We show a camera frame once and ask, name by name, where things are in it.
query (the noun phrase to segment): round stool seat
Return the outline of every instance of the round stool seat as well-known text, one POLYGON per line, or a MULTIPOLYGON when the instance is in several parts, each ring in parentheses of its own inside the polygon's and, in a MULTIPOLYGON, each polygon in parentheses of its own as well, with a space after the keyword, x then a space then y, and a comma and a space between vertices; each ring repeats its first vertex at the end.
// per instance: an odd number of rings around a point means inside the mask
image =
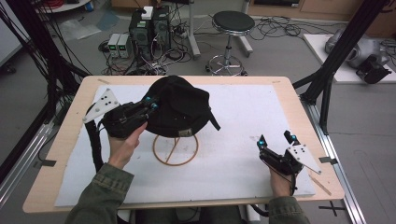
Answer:
POLYGON ((254 27, 254 20, 239 11, 221 11, 213 16, 213 26, 229 35, 248 35, 254 27))

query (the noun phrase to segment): computer case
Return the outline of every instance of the computer case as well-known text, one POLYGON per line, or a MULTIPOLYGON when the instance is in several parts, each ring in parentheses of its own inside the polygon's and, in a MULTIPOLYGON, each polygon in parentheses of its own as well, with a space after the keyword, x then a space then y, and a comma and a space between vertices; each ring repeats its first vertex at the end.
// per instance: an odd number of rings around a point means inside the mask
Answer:
POLYGON ((169 26, 169 6, 154 8, 152 22, 155 36, 157 36, 157 49, 158 47, 161 47, 162 50, 170 49, 171 33, 169 26))
POLYGON ((154 37, 152 21, 142 20, 142 12, 135 11, 132 14, 129 33, 133 40, 134 52, 140 53, 145 60, 152 60, 151 44, 154 37))

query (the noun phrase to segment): black hat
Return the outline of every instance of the black hat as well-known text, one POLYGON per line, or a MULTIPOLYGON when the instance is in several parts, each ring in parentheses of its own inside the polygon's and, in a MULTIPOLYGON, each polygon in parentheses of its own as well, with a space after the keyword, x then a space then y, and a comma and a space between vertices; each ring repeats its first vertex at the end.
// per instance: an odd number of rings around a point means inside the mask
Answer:
POLYGON ((147 131, 164 137, 189 137, 198 133, 208 121, 220 126, 209 106, 209 93, 193 87, 178 76, 162 77, 143 97, 159 98, 159 108, 148 118, 147 131))

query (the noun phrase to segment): black metal post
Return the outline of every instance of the black metal post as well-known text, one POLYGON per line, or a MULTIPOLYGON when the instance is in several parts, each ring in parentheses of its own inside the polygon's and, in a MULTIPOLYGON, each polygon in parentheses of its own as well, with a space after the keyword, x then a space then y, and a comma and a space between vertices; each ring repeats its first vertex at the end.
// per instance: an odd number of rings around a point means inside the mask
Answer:
POLYGON ((0 184, 6 179, 9 171, 18 161, 29 142, 35 136, 35 133, 43 124, 54 116, 56 104, 59 99, 58 90, 62 89, 62 94, 75 94, 79 84, 76 82, 75 75, 79 77, 89 76, 88 73, 77 68, 73 64, 64 59, 61 52, 56 47, 52 37, 44 26, 35 11, 35 7, 30 0, 6 0, 7 4, 20 21, 21 25, 29 35, 31 41, 35 44, 37 52, 33 52, 32 48, 24 41, 21 35, 13 27, 12 22, 3 12, 0 12, 0 18, 5 22, 10 31, 20 40, 22 46, 26 48, 29 55, 37 62, 37 55, 45 61, 44 66, 37 66, 40 72, 48 81, 48 102, 40 111, 29 129, 24 133, 18 144, 12 149, 6 160, 0 165, 0 184))
POLYGON ((319 95, 323 92, 322 107, 320 110, 320 127, 325 134, 327 132, 327 118, 329 113, 330 95, 332 89, 332 79, 335 72, 347 58, 347 55, 359 42, 364 32, 369 28, 387 0, 365 0, 359 7, 340 39, 335 44, 326 61, 319 70, 309 77, 303 78, 293 83, 294 89, 302 87, 311 82, 310 86, 301 95, 301 100, 311 105, 316 103, 319 95))

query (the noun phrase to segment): wooden table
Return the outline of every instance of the wooden table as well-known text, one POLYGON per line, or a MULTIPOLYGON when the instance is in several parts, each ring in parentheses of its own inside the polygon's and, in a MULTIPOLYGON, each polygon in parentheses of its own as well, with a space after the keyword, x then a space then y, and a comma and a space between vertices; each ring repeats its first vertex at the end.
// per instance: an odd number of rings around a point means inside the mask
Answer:
MULTIPOLYGON (((26 213, 48 213, 70 211, 71 207, 55 207, 54 202, 62 185, 64 169, 69 156, 78 140, 78 133, 82 127, 82 119, 88 107, 92 104, 97 88, 101 85, 150 85, 160 77, 85 77, 78 93, 71 104, 61 129, 56 136, 47 160, 57 161, 54 167, 42 167, 32 189, 23 205, 26 213)), ((308 116, 290 81, 286 77, 184 77, 193 85, 231 84, 231 85, 272 85, 280 104, 284 110, 290 128, 299 140, 309 146, 314 158, 326 157, 308 116)), ((332 166, 327 163, 318 165, 322 171, 317 175, 308 171, 314 182, 316 194, 307 197, 297 197, 298 201, 329 201, 344 198, 344 191, 332 166)), ((228 201, 235 203, 268 203, 267 199, 245 199, 244 201, 228 201)), ((201 206, 212 202, 171 203, 169 206, 201 206)), ((134 208, 124 204, 121 208, 134 208)))

